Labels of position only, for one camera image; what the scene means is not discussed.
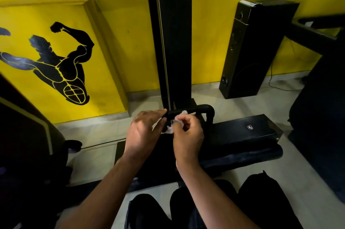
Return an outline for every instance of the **black pants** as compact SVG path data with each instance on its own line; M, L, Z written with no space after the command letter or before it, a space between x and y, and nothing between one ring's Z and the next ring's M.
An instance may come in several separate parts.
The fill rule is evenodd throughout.
M302 228L279 184L265 172L249 176L238 194L230 182L215 182L261 229ZM125 229L206 228L187 187L172 194L170 212L171 220L151 195L140 194L129 203Z

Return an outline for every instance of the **black handle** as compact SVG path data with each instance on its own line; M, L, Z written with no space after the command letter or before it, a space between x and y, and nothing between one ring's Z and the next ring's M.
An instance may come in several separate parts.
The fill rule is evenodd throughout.
M208 104L201 104L195 107L185 108L185 109L177 109L177 110L170 110L163 115L166 117L168 121L173 120L176 115L182 113L182 111L186 110L188 114L196 112L197 114L206 114L206 124L210 126L213 123L213 117L215 116L215 110L212 106Z

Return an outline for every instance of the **tile floor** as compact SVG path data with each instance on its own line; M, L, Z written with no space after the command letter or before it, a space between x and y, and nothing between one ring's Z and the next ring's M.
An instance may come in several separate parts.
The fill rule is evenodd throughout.
M302 88L298 79L273 82L272 85L283 89ZM264 113L285 132L279 141L284 151L282 158L230 170L223 173L223 179L229 180L238 190L249 175L265 170L282 187L304 229L345 228L345 205L336 198L287 139L291 131L287 121L288 112L297 95L298 91L281 91L268 87L267 83L263 84L257 96L230 100L225 100L217 88L195 88L192 91L192 97L197 104L209 104L214 107L215 123ZM138 112L159 108L162 108L160 97L149 97L130 103L131 118L64 130L63 134L66 139L80 140L83 147L123 139L126 137L132 118ZM78 154L71 155L69 159L69 165L73 166L71 184L82 184L104 177L114 162L116 143L117 141L86 148ZM127 194L112 228L123 228L128 202L139 193L153 195L164 211L170 215L170 196L177 188L176 183L171 183ZM75 208L63 211L57 227L63 219L73 213L73 210Z

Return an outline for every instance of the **bodybuilder silhouette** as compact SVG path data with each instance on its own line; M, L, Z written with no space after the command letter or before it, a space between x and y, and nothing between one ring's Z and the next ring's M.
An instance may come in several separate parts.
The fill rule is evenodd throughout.
M66 32L81 45L67 57L61 57L54 53L47 40L33 35L29 41L40 55L37 61L16 57L6 52L0 52L0 60L20 70L33 70L38 78L59 91L67 101L77 105L87 104L90 97L86 93L84 70L80 63L91 58L94 43L84 31L69 28L60 22L55 22L50 29L54 33L61 30ZM11 33L0 27L0 35L10 36Z

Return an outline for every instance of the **white cloth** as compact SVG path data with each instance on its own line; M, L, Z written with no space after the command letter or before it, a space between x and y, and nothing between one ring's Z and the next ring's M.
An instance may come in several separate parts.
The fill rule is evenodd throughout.
M186 110L183 110L180 114L188 114L188 112L187 112ZM172 124L174 124L175 121L178 121L178 122L181 123L182 128L183 128L184 123L183 123L181 120L177 120L176 118L177 118L177 115L175 116L175 119L172 121ZM173 126L169 126L169 125L168 125L168 129L166 130L165 133L166 133L166 134L173 134L173 133L174 133Z

